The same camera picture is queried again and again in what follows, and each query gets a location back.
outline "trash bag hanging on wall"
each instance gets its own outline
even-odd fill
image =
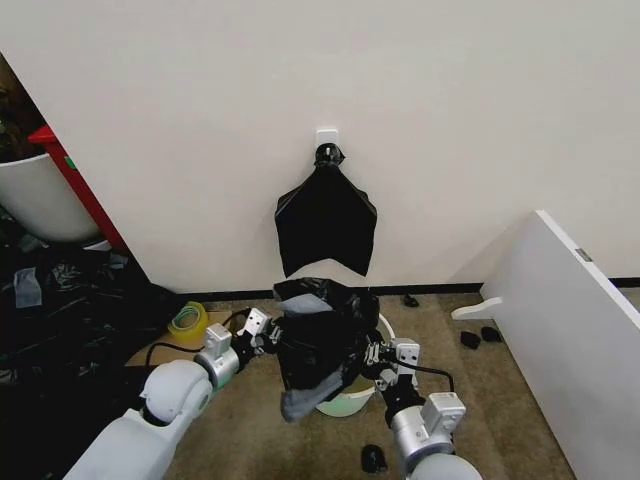
[[[287,277],[326,258],[367,274],[378,215],[367,194],[338,168],[344,158],[337,145],[320,145],[314,172],[278,199],[275,219]]]

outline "baseboard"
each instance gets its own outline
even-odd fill
[[[618,277],[610,278],[611,283],[616,288],[637,288],[640,287],[640,277]]]
[[[393,285],[381,287],[357,287],[369,290],[374,295],[425,295],[429,293],[477,293],[481,283],[443,283],[437,285]],[[198,302],[221,302],[231,300],[262,300],[273,298],[271,290],[240,290],[233,292],[187,293],[189,300]]]

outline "black trash bag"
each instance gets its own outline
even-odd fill
[[[122,365],[185,303],[150,283],[135,260],[114,264],[110,252],[51,247],[31,260],[42,305],[16,309],[12,285],[0,295],[0,368],[23,370],[22,378],[34,368],[55,377]]]
[[[124,364],[166,331],[185,299],[121,260],[57,246],[17,257],[16,268],[35,267],[42,290],[42,305],[21,309],[13,272],[0,273],[0,478],[62,478],[136,405],[148,372]],[[25,462],[25,451],[38,461]]]
[[[331,308],[293,315],[285,310],[276,321],[282,329],[276,353],[286,390],[282,414],[293,421],[332,400],[358,377],[367,346],[380,338],[380,305],[364,289],[319,278],[285,281],[273,290],[283,303],[313,295]]]
[[[344,158],[332,143],[319,146],[314,172],[278,200],[275,221],[287,277],[326,258],[363,276],[369,270],[378,215],[367,194],[340,171]]]

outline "cable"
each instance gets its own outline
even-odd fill
[[[411,365],[410,363],[405,363],[398,359],[394,360],[394,363],[397,363],[398,365],[401,365],[403,367],[410,368],[411,370],[416,370],[418,372],[433,373],[435,375],[442,375],[443,377],[447,377],[447,379],[449,380],[449,391],[456,391],[453,385],[453,376],[446,370],[440,370],[439,368],[421,367],[420,365]]]
[[[249,316],[249,314],[251,313],[251,308],[245,308],[243,310],[238,310],[237,312],[233,312],[231,315],[229,315],[229,317],[222,323],[223,327],[227,326],[227,323],[229,323],[234,317],[237,317],[238,315],[244,315]]]
[[[151,366],[151,355],[153,354],[153,350],[156,347],[173,348],[174,350],[180,350],[181,352],[187,352],[187,353],[198,353],[199,351],[201,351],[204,348],[204,347],[200,347],[200,348],[184,348],[184,347],[180,347],[178,345],[174,345],[172,343],[165,343],[165,342],[154,343],[153,345],[151,345],[149,347],[149,350],[147,350],[147,357],[144,360],[144,368],[145,368],[146,371],[148,371],[149,367]]]

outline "black object on floor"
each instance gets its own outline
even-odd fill
[[[365,445],[360,455],[362,471],[366,473],[382,473],[387,471],[387,462],[384,452],[377,445]]]
[[[378,214],[338,168],[344,158],[337,145],[320,145],[314,172],[278,199],[275,221],[287,277],[326,258],[367,274]]]
[[[497,342],[502,343],[502,335],[493,327],[482,327],[480,329],[480,335],[485,342]]]
[[[409,308],[417,308],[420,306],[420,303],[408,293],[402,298],[402,303],[405,307]]]
[[[480,345],[480,337],[472,332],[460,332],[460,343],[465,347],[476,350]]]

